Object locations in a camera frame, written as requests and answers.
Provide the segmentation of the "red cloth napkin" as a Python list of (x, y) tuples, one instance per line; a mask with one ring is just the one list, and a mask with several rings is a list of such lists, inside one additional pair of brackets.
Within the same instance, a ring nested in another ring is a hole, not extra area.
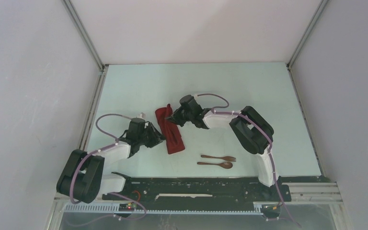
[(170, 104), (155, 111), (157, 123), (161, 129), (161, 133), (166, 139), (167, 153), (169, 155), (185, 150), (185, 145), (178, 126), (167, 120), (172, 114), (173, 110)]

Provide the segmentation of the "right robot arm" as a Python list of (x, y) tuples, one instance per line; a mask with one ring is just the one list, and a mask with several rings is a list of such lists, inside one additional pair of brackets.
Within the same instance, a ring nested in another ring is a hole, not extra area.
[(197, 102), (199, 96), (209, 93), (186, 95), (179, 101), (180, 107), (166, 120), (183, 127), (187, 122), (197, 128), (230, 128), (241, 146), (257, 160), (258, 180), (260, 196), (265, 200), (274, 199), (279, 189), (277, 187), (278, 174), (272, 155), (274, 129), (272, 126), (251, 106), (241, 110), (223, 111), (229, 107), (225, 98), (211, 93), (211, 96), (222, 99), (225, 106), (202, 108)]

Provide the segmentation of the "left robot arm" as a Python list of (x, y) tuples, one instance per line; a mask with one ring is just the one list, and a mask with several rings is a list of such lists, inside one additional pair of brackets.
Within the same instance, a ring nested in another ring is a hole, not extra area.
[(166, 138), (154, 125), (142, 118), (132, 118), (127, 130), (115, 142), (90, 153), (75, 149), (60, 175), (56, 191), (68, 196), (73, 204), (91, 203), (98, 195), (114, 192), (120, 199), (132, 195), (125, 177), (109, 167), (134, 156), (141, 146), (153, 148)]

